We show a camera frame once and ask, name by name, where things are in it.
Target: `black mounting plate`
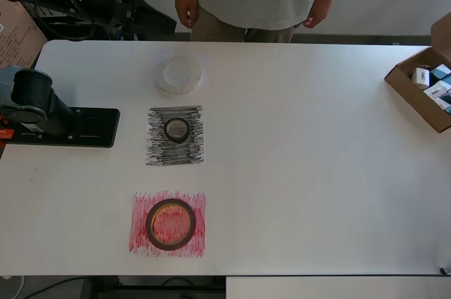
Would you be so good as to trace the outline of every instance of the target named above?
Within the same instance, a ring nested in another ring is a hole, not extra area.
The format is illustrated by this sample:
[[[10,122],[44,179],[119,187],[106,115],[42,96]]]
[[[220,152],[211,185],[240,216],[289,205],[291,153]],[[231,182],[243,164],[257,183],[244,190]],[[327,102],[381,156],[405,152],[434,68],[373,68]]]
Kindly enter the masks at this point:
[[[14,137],[3,140],[6,144],[112,147],[116,138],[120,112],[117,109],[70,108],[76,116],[75,130],[67,136],[54,137],[28,130],[20,123],[8,121],[5,128],[15,130]]]

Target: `black tape roll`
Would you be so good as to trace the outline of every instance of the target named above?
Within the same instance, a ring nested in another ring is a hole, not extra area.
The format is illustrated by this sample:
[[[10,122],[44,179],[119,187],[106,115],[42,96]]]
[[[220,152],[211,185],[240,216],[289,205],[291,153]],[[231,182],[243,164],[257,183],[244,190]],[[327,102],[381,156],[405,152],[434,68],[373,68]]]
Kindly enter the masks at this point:
[[[179,206],[182,207],[186,213],[188,214],[188,217],[190,218],[190,229],[188,230],[185,237],[182,238],[182,240],[174,243],[174,244],[166,244],[162,243],[158,238],[155,236],[153,225],[156,216],[160,213],[162,209],[165,209],[166,207],[170,206]],[[149,241],[152,243],[153,246],[156,248],[159,248],[160,250],[165,251],[174,251],[178,250],[179,248],[182,248],[188,242],[191,240],[192,235],[194,234],[194,231],[196,229],[196,216],[194,215],[194,211],[192,210],[191,206],[189,206],[186,202],[180,200],[180,199],[165,199],[158,203],[156,203],[149,211],[149,214],[146,218],[146,236],[148,237]]]
[[[190,125],[185,119],[169,119],[164,124],[164,134],[171,142],[181,144],[190,136]]]

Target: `brown tape roll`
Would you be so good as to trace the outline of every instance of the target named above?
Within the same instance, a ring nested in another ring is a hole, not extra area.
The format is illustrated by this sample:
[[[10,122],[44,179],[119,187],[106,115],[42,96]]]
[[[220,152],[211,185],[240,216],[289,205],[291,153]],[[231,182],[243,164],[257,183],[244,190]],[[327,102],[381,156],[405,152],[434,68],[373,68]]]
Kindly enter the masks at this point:
[[[184,209],[190,219],[190,227],[188,232],[179,240],[174,243],[168,244],[160,241],[154,232],[154,222],[155,218],[167,207],[181,207]],[[191,240],[192,235],[196,229],[196,216],[194,215],[194,211],[191,206],[189,206],[186,202],[180,199],[165,199],[158,203],[156,203],[149,211],[149,214],[146,218],[146,236],[153,246],[159,248],[160,250],[165,251],[174,251],[182,248]]]

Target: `khaki pants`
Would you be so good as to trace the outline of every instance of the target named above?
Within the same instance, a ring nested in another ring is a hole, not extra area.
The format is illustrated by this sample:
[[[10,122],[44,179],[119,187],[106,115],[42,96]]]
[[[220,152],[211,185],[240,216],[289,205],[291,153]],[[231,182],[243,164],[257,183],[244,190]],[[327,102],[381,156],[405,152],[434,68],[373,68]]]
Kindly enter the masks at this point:
[[[191,29],[192,42],[289,43],[298,25],[283,30],[244,29],[224,23],[201,6]]]

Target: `person's hand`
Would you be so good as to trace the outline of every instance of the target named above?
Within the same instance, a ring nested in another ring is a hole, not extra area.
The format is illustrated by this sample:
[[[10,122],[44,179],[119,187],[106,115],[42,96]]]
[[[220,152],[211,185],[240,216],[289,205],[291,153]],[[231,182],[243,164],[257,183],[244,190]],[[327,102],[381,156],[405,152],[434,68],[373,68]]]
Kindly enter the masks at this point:
[[[312,29],[317,26],[324,18],[326,18],[332,0],[315,0],[311,6],[307,19],[302,22],[303,26]]]
[[[197,19],[198,4],[197,0],[175,0],[175,9],[180,22],[189,29]]]

